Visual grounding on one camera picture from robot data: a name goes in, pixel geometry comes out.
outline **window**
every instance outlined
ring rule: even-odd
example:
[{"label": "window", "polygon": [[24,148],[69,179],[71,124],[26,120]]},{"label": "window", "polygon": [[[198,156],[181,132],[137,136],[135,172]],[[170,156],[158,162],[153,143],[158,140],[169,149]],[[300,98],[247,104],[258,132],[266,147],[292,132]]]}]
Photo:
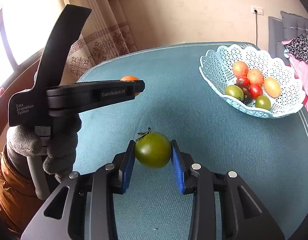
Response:
[{"label": "window", "polygon": [[0,0],[0,88],[40,58],[61,10],[58,0]]}]

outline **orange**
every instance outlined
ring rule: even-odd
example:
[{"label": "orange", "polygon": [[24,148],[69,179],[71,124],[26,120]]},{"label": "orange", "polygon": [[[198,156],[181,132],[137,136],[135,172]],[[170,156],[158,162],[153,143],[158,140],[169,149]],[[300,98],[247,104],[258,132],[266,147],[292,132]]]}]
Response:
[{"label": "orange", "polygon": [[134,80],[140,80],[140,79],[134,76],[125,76],[121,78],[121,81],[134,81]]},{"label": "orange", "polygon": [[240,76],[246,76],[248,73],[248,66],[242,62],[242,61],[237,61],[233,65],[233,74],[236,77]]},{"label": "orange", "polygon": [[250,84],[258,84],[261,86],[264,82],[264,76],[261,73],[261,71],[257,68],[252,68],[247,73],[247,78],[249,79]]}]

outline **wall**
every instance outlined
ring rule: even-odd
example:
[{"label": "wall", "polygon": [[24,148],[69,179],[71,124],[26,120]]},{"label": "wall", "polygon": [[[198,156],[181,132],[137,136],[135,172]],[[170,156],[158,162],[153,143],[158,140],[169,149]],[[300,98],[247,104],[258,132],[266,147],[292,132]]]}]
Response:
[{"label": "wall", "polygon": [[268,16],[280,11],[308,18],[299,0],[119,0],[139,50],[181,42],[248,41],[268,49]]}]

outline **leopard print fabric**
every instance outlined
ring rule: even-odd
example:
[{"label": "leopard print fabric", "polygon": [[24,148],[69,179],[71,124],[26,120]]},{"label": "leopard print fabric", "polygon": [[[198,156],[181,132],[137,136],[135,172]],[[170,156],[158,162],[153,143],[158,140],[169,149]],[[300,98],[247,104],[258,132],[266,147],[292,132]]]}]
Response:
[{"label": "leopard print fabric", "polygon": [[289,44],[285,45],[293,56],[299,61],[304,61],[308,64],[308,40],[307,34],[301,34],[294,38]]}]

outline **sleeve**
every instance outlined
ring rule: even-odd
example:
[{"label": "sleeve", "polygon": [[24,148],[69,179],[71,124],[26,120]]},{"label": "sleeve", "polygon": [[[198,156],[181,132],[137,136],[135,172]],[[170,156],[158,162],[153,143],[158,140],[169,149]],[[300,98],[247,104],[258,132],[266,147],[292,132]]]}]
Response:
[{"label": "sleeve", "polygon": [[14,170],[7,161],[6,145],[0,153],[0,217],[11,231],[21,234],[43,204],[31,179]]}]

